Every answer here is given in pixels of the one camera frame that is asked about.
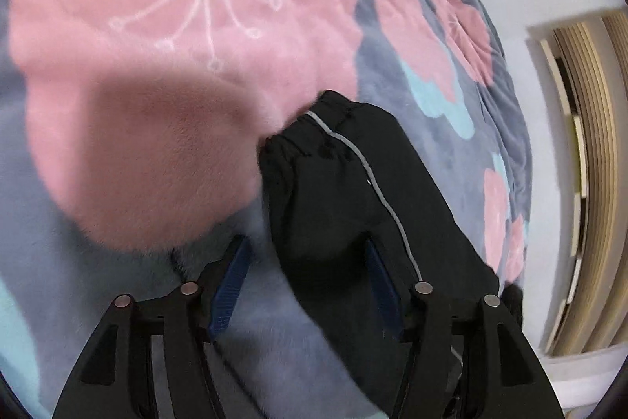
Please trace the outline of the black hooded jacket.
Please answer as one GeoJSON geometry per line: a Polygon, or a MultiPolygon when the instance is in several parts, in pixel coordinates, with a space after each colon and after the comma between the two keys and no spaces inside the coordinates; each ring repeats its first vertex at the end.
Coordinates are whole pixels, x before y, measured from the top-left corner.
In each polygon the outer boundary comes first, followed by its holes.
{"type": "Polygon", "coordinates": [[[451,299],[523,293],[501,269],[506,166],[484,135],[405,131],[390,113],[326,91],[260,155],[270,234],[301,307],[350,377],[390,413],[408,359],[412,287],[451,299]]]}

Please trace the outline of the grey floral bed blanket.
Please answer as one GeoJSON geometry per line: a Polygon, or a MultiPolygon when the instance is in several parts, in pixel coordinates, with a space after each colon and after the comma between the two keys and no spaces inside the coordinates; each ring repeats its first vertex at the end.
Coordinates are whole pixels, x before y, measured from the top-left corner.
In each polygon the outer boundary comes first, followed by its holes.
{"type": "Polygon", "coordinates": [[[164,297],[244,236],[241,293],[204,348],[226,414],[390,417],[270,234],[261,151],[329,90],[405,131],[493,141],[516,282],[531,147],[480,0],[1,0],[1,387],[23,412],[52,416],[117,296],[164,297]]]}

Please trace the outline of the tan window blind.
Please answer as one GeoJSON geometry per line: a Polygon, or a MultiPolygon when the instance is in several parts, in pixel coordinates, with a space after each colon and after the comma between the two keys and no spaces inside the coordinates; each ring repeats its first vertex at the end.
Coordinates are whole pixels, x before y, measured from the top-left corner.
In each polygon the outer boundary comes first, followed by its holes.
{"type": "Polygon", "coordinates": [[[555,27],[541,48],[574,176],[570,289],[546,346],[566,356],[627,339],[627,13],[555,27]]]}

